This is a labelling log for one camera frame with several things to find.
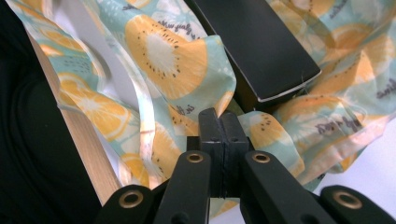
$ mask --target clamp jaw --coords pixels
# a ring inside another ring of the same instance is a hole
[[[209,199],[240,198],[246,223],[396,223],[353,189],[305,190],[270,153],[253,149],[235,114],[199,115],[200,136],[188,137],[172,177],[154,190],[117,190],[96,223],[208,223]]]

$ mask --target black clamp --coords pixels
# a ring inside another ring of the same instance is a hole
[[[306,191],[270,153],[253,150],[235,114],[199,115],[200,136],[188,138],[172,177],[154,190],[117,190],[95,223],[203,224],[210,197],[240,198],[246,223],[396,223],[353,189]]]

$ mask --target metal rivet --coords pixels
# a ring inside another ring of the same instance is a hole
[[[131,202],[126,201],[127,197],[134,196]],[[133,208],[143,202],[143,194],[138,190],[128,190],[120,196],[119,204],[123,208]]]
[[[336,202],[350,209],[360,209],[363,206],[361,200],[346,191],[337,190],[332,197]]]
[[[200,155],[200,154],[194,153],[194,154],[190,154],[187,157],[187,160],[189,162],[200,162],[200,161],[204,160],[204,157],[202,155]]]
[[[264,154],[257,153],[257,154],[253,155],[253,160],[257,161],[257,162],[260,162],[260,163],[267,163],[271,159],[268,156],[264,155]]]

